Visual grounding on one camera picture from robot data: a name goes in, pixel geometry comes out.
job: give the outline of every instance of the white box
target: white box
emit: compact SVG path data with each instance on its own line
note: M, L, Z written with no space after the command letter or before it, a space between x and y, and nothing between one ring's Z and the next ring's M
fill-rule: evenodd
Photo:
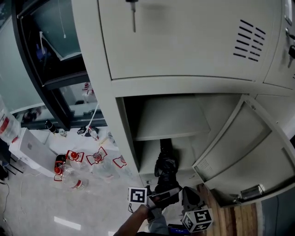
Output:
M21 129L19 138L9 146L9 151L32 169L54 177L56 154L42 144L27 128Z
M204 231L213 222L212 209L186 212L182 222L190 233Z
M148 201L148 189L129 187L128 188L128 202L129 203L139 203L146 205Z

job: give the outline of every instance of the door handle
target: door handle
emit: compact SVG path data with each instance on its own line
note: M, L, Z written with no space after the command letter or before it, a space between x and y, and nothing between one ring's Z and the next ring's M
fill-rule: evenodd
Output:
M285 19L292 25L292 0L285 0Z

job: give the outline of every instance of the open locker door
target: open locker door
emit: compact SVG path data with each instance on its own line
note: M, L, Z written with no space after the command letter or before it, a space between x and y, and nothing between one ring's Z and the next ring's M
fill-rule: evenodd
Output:
M242 95L193 169L221 207L248 204L295 186L295 150L266 110Z

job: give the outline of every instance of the white tile floor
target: white tile floor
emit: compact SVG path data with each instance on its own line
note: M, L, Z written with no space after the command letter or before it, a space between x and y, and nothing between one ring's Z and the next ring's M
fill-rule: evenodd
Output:
M27 175L38 172L20 161L16 166L24 174L13 170L17 175L10 174L7 181L10 194L4 218L8 224L2 220L8 187L0 185L0 225L8 235L11 235L9 225L14 236L108 236L130 216L127 211L130 183L123 179L111 183L92 179L88 189L75 192L63 189L62 183L42 174L36 177ZM181 209L179 202L169 206L164 215L171 223L175 222L181 218ZM79 224L81 230L59 224L54 217ZM146 225L144 223L141 229L145 229Z

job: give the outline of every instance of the key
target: key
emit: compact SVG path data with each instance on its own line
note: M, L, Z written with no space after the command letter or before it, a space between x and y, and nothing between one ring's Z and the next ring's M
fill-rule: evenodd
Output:
M290 60L289 60L289 63L288 63L288 68L290 68L293 60L294 60L294 58L290 56Z
M133 32L136 32L136 24L135 24L135 3L138 2L138 0L126 0L126 2L129 2L131 4L131 11L132 11L132 28Z
M293 40L295 40L295 35L289 35L289 37Z
M290 66L292 64L292 61L295 58L295 46L294 45L291 45L290 46L289 55L290 55L290 61L289 61L289 64L288 64L288 68L290 68Z

